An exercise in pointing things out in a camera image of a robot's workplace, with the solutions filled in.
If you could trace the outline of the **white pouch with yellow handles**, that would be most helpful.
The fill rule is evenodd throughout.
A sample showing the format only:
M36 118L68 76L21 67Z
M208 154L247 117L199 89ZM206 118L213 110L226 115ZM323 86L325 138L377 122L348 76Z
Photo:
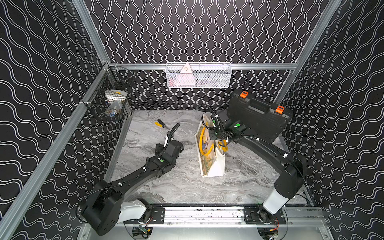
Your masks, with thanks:
M203 178L222 177L225 175L227 147L219 145L218 140L211 140L209 131L200 122L195 134L200 172Z

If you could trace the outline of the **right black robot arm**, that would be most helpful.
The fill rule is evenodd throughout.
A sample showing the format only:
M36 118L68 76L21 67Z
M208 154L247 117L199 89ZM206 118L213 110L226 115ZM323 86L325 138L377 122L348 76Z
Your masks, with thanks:
M223 120L218 112L205 104L198 105L197 110L211 114L213 123L211 127L207 126L206 121L201 117L204 128L209 131L211 141L217 141L222 149L230 143L242 145L264 159L280 174L274 183L274 190L261 207L265 213L276 214L307 183L305 157L283 151L260 138L259 132L243 120L231 118Z

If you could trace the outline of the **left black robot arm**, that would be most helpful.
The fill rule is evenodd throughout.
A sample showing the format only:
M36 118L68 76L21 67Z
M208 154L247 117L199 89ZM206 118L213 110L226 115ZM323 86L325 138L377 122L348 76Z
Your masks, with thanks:
M180 127L177 123L167 133L165 143L156 144L155 155L147 157L145 164L131 174L112 181L98 182L90 194L80 201L81 216L99 235L107 234L117 223L139 220L147 207L141 201L132 201L123 207L125 198L147 183L170 172L176 166L176 160L184 150L181 142L174 139L174 133Z

